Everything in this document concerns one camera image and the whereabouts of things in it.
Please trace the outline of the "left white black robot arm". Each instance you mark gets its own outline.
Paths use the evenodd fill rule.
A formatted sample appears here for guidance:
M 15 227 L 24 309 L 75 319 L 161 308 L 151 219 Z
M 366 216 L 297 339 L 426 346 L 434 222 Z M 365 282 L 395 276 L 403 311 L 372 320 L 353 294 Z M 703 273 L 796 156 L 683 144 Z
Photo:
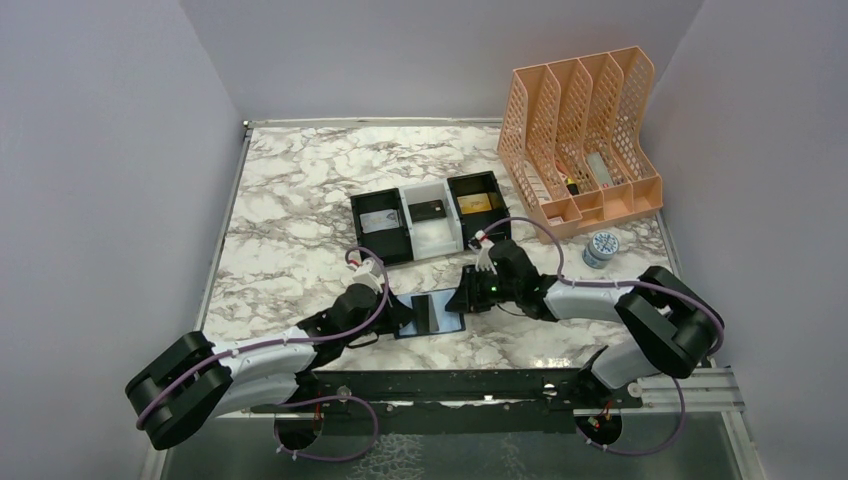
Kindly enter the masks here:
M 353 285 L 329 308 L 252 343 L 216 344 L 201 331 L 186 333 L 127 383 L 125 395 L 137 428 L 155 449 L 166 450 L 210 418 L 325 394 L 315 369 L 414 317 L 394 293 Z

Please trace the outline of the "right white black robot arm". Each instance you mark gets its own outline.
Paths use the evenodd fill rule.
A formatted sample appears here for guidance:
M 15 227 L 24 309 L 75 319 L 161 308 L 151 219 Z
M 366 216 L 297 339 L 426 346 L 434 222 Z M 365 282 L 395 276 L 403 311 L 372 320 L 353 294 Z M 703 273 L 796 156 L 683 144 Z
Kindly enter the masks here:
M 482 313 L 502 303 L 534 320 L 594 319 L 625 326 L 629 340 L 601 348 L 577 373 L 572 390 L 588 402 L 642 377 L 689 377 L 724 331 L 716 312 L 663 267 L 652 266 L 627 281 L 562 279 L 540 273 L 512 240 L 482 240 L 445 309 Z

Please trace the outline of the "black white three-compartment tray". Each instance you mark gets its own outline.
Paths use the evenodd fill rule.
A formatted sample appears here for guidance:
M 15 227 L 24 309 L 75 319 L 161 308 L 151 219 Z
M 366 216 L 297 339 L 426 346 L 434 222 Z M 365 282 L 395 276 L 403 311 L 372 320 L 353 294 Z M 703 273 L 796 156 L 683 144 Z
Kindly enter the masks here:
M 350 197 L 358 245 L 384 265 L 450 256 L 475 233 L 510 216 L 492 171 Z

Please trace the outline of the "navy blue card holder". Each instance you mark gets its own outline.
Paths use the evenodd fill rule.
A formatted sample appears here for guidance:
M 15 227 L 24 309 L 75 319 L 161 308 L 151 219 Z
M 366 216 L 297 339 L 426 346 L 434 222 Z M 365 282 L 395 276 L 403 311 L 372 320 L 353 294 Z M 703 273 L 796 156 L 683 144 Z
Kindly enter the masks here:
M 466 330 L 464 315 L 446 309 L 455 288 L 398 296 L 399 302 L 412 311 L 410 320 L 394 332 L 396 340 L 452 334 Z

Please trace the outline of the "black credit card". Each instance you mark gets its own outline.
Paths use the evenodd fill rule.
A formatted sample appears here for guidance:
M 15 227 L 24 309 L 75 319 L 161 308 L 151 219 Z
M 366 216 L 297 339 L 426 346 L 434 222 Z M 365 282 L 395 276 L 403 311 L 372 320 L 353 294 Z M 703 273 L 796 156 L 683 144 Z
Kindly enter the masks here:
M 416 295 L 411 298 L 414 313 L 415 334 L 430 335 L 438 331 L 437 311 L 431 295 Z
M 443 219 L 447 216 L 442 200 L 430 200 L 408 205 L 412 223 Z

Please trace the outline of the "silver credit card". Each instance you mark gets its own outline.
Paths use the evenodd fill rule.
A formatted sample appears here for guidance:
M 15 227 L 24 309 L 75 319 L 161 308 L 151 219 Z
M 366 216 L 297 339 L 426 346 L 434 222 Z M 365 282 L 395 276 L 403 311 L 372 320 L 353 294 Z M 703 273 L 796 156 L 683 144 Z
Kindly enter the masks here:
M 359 215 L 361 230 L 364 234 L 392 230 L 401 227 L 396 209 L 384 209 Z

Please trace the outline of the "orange plastic file organizer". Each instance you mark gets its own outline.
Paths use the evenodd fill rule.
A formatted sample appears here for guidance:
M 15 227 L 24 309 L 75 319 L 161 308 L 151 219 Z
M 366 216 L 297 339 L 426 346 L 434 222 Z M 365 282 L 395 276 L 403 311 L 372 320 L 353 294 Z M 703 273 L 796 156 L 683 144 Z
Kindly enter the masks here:
M 498 155 L 526 214 L 566 239 L 640 220 L 664 205 L 663 180 L 640 144 L 655 67 L 638 46 L 517 68 Z M 615 182 L 598 186 L 600 152 Z M 569 194 L 571 177 L 580 194 Z

